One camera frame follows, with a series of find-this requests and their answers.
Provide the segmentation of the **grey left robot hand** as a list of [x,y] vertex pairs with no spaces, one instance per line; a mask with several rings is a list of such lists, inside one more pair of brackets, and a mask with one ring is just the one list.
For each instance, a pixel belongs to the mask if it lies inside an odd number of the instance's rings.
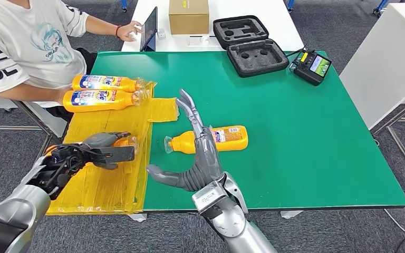
[[90,149],[113,146],[118,140],[130,136],[129,132],[101,132],[96,133],[82,141]]

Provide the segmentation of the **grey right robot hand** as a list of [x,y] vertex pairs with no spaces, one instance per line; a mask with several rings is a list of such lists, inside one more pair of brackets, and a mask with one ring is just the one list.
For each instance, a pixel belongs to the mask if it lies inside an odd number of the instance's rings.
[[150,164],[146,170],[156,182],[195,192],[222,177],[219,154],[210,129],[204,126],[192,97],[183,89],[176,104],[184,110],[194,132],[195,159],[192,167],[184,172],[163,171]]

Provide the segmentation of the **person's left hand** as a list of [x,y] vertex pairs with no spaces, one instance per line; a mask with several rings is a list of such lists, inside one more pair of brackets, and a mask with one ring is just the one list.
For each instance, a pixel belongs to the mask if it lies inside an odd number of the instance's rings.
[[117,38],[124,42],[133,42],[136,39],[132,37],[130,34],[133,33],[134,35],[141,33],[142,24],[137,21],[131,21],[129,24],[124,26],[118,26],[115,31],[115,35]]

